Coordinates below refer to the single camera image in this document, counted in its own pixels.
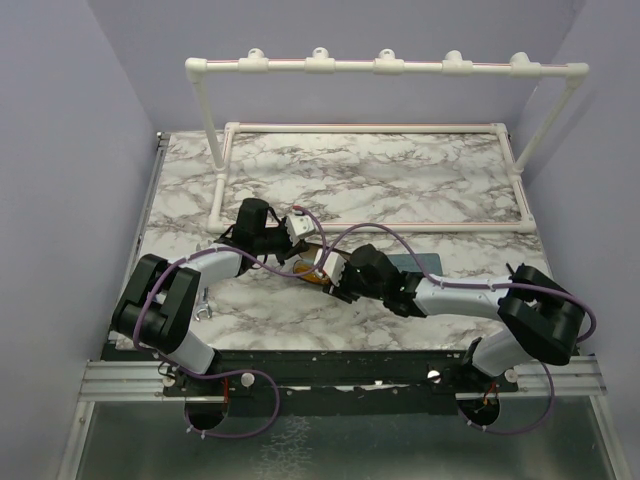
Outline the black glasses case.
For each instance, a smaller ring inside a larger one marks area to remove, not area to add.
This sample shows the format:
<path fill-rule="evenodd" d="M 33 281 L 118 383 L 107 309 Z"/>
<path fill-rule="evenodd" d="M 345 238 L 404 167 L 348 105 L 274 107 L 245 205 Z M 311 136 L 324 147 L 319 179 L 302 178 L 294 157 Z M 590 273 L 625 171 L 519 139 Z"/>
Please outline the black glasses case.
<path fill-rule="evenodd" d="M 313 267 L 321 259 L 321 256 L 322 256 L 321 248 L 322 246 L 320 244 L 308 243 L 308 251 L 287 260 L 285 263 L 285 269 L 290 273 L 293 273 L 292 272 L 293 264 L 295 263 L 296 260 L 299 260 L 299 259 L 304 259 L 308 263 L 311 263 Z M 347 260 L 349 259 L 350 254 L 346 251 L 339 250 L 339 249 L 334 249 L 332 251 L 335 251 L 336 253 L 340 253 Z"/>

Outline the orange plastic sunglasses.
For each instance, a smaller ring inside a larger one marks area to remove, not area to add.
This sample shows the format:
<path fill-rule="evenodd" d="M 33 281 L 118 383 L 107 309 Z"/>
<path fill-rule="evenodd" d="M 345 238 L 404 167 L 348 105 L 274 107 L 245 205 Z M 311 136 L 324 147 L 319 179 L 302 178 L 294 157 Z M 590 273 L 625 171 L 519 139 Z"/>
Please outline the orange plastic sunglasses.
<path fill-rule="evenodd" d="M 319 275 L 316 271 L 312 272 L 312 264 L 304 259 L 296 260 L 293 264 L 292 272 L 300 274 L 300 279 L 316 285 L 328 285 L 330 279 L 326 275 Z"/>

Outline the blue-grey glasses case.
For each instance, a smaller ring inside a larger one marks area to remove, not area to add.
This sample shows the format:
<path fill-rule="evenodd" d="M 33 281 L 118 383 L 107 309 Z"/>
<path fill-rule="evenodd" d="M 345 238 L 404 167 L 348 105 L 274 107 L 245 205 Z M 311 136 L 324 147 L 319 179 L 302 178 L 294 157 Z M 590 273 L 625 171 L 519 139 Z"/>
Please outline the blue-grey glasses case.
<path fill-rule="evenodd" d="M 417 253 L 416 257 L 420 264 L 431 275 L 441 276 L 443 274 L 440 256 L 436 253 Z M 401 272 L 421 273 L 420 266 L 410 254 L 389 254 L 391 263 Z"/>

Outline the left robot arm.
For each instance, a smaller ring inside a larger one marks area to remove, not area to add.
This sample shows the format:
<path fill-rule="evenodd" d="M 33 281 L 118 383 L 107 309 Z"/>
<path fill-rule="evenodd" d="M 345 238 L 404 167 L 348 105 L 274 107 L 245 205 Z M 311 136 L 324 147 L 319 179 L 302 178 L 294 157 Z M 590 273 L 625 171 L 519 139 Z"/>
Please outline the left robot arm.
<path fill-rule="evenodd" d="M 186 382 L 195 392 L 214 392 L 221 380 L 213 364 L 216 350 L 190 330 L 196 303 L 207 288 L 244 274 L 261 257 L 273 255 L 283 263 L 315 231 L 302 214 L 277 218 L 269 227 L 274 213 L 268 202 L 249 198 L 235 223 L 209 247 L 174 261 L 142 256 L 112 314 L 111 329 L 187 369 Z"/>

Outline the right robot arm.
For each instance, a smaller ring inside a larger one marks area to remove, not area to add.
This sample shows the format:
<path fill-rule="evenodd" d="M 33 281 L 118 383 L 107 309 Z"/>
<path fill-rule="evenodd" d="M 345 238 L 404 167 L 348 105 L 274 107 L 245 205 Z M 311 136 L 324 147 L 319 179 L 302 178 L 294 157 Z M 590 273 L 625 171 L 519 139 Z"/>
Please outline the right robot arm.
<path fill-rule="evenodd" d="M 350 254 L 330 253 L 322 275 L 329 281 L 325 293 L 347 303 L 379 300 L 400 317 L 459 315 L 502 322 L 502 331 L 472 342 L 459 367 L 461 383 L 472 391 L 530 360 L 568 364 L 585 316 L 564 289 L 528 265 L 485 282 L 427 277 L 400 270 L 367 244 Z"/>

